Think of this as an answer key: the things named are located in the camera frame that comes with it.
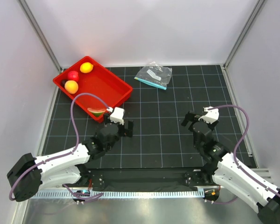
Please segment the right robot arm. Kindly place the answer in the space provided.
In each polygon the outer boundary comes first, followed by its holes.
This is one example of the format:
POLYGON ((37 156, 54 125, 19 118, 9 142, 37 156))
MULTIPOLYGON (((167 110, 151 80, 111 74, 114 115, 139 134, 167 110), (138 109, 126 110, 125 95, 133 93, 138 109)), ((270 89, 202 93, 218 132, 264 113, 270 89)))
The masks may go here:
POLYGON ((218 112, 212 116, 187 112, 182 126, 193 134, 193 145, 205 160, 201 180, 229 190, 248 204, 263 224, 280 224, 280 188, 243 164, 231 150, 216 141, 213 130, 218 112))

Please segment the orange peach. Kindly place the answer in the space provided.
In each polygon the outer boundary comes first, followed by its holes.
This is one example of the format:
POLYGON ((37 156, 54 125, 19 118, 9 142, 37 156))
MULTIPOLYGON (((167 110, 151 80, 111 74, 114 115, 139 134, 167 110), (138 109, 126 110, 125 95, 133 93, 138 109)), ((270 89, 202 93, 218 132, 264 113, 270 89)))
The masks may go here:
POLYGON ((68 80, 65 82, 64 84, 64 88, 65 90, 70 93, 70 94, 76 94, 76 92, 78 91, 78 83, 74 80, 68 80))

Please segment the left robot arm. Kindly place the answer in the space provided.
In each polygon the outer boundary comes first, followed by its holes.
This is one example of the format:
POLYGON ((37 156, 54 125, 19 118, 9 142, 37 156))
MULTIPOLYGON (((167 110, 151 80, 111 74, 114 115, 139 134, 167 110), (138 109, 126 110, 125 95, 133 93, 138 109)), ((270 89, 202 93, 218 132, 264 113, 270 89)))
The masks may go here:
POLYGON ((90 175, 85 164, 103 157, 121 137, 132 137, 134 122, 114 114, 104 116, 104 126, 93 137, 73 148, 45 156, 24 154, 7 173, 11 186, 9 199, 23 202, 39 190, 63 184, 84 187, 90 175))

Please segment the clear zip top bag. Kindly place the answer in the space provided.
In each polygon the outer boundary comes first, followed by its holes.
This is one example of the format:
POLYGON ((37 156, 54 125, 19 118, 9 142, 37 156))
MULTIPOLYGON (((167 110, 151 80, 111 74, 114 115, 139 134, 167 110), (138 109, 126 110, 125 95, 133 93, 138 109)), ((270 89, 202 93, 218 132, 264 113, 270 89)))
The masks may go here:
POLYGON ((171 77, 172 68, 161 66, 156 62, 151 62, 141 68, 134 79, 149 86, 166 90, 171 77))

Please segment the red plastic tray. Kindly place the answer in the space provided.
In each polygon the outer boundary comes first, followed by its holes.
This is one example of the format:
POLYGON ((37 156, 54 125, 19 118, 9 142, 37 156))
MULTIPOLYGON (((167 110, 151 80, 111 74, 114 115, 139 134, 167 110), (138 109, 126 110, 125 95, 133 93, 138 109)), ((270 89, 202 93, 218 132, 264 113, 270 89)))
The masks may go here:
POLYGON ((129 84, 89 56, 83 57, 67 70, 53 78, 53 82, 70 99, 74 99, 80 93, 87 92, 98 96, 112 108, 119 107, 126 102, 133 91, 133 88, 129 84), (80 67, 83 63, 91 63, 94 66, 93 70, 89 73, 82 73, 80 67), (78 90, 75 94, 67 92, 62 85, 62 81, 68 78, 68 73, 71 71, 79 73, 78 90))

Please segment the red apple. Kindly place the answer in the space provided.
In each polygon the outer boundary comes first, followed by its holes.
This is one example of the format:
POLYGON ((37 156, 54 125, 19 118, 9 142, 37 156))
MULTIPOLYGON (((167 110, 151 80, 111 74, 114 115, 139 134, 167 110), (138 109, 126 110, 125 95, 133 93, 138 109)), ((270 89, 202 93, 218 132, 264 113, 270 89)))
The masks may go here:
POLYGON ((67 79, 78 82, 79 81, 79 73, 77 71, 70 71, 67 74, 67 79))

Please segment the yellow lemon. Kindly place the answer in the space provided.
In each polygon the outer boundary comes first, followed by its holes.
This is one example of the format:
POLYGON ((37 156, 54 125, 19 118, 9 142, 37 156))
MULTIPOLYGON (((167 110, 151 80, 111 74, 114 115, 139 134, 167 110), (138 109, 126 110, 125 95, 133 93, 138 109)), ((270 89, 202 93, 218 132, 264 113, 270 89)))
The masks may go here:
POLYGON ((93 64, 91 64, 90 62, 85 62, 83 64, 81 64, 80 66, 80 72, 81 73, 90 73, 93 70, 93 64))

